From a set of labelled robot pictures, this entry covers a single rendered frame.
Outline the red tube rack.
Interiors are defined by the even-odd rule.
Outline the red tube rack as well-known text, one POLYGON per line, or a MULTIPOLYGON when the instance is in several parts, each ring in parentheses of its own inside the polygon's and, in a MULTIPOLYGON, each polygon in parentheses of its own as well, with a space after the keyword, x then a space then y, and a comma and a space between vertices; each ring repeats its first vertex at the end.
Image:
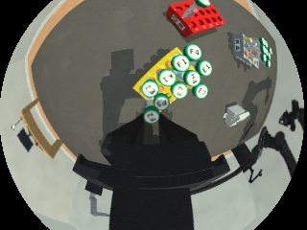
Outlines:
POLYGON ((199 31, 202 32, 225 24, 222 17, 219 15, 219 13, 216 11, 216 9, 212 6, 210 2, 210 7, 199 10, 190 19, 185 19, 182 15, 189 9, 189 7, 191 7, 194 2, 195 1, 192 0, 170 5, 166 13, 166 15, 182 32, 184 37, 197 34, 199 33, 199 31))

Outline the yellow tube rack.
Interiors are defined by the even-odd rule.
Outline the yellow tube rack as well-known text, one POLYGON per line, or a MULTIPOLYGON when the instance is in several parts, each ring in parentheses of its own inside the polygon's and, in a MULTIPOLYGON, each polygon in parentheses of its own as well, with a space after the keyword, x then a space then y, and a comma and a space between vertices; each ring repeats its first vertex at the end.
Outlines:
MULTIPOLYGON (((147 100, 147 97, 144 96, 142 91, 140 90, 142 87, 142 84, 144 81, 148 79, 148 77, 154 77, 155 81, 157 81, 158 85, 162 85, 157 77, 156 70, 157 69, 164 69, 165 67, 165 62, 168 60, 171 60, 176 53, 180 52, 179 48, 176 47, 174 50, 172 50, 169 54, 166 55, 166 57, 162 58, 152 69, 150 69, 144 76, 141 78, 141 80, 133 87, 134 90, 136 90, 142 97, 144 97, 147 100)), ((173 68, 166 68, 166 69, 171 69, 174 70, 173 68)), ((175 70, 174 70, 175 71, 175 70)), ((164 93, 170 97, 170 103, 173 102, 176 98, 171 94, 170 92, 170 87, 162 85, 164 89, 164 93)))

